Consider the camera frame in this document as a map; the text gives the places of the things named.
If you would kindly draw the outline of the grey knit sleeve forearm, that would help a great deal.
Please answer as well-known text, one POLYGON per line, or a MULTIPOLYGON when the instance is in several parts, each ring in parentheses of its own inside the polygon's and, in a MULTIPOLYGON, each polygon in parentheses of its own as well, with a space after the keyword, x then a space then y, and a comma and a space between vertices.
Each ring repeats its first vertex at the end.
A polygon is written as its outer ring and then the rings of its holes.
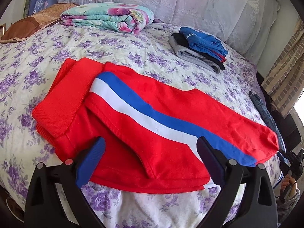
POLYGON ((285 203, 282 203, 279 198, 276 199, 277 212, 278 212, 278 223, 282 223, 288 215, 291 213, 293 208, 296 206, 300 199, 300 190, 296 189, 295 195, 288 197, 285 203))

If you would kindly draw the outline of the person's right hand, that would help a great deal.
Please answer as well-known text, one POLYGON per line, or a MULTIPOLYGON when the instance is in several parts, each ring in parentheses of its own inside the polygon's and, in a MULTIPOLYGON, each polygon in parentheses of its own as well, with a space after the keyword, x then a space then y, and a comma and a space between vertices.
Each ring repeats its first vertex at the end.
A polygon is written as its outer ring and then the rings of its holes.
POLYGON ((280 194, 282 194, 285 189, 288 189, 289 199, 292 199, 297 194, 297 183, 294 178, 288 174, 284 177, 280 185, 280 194))

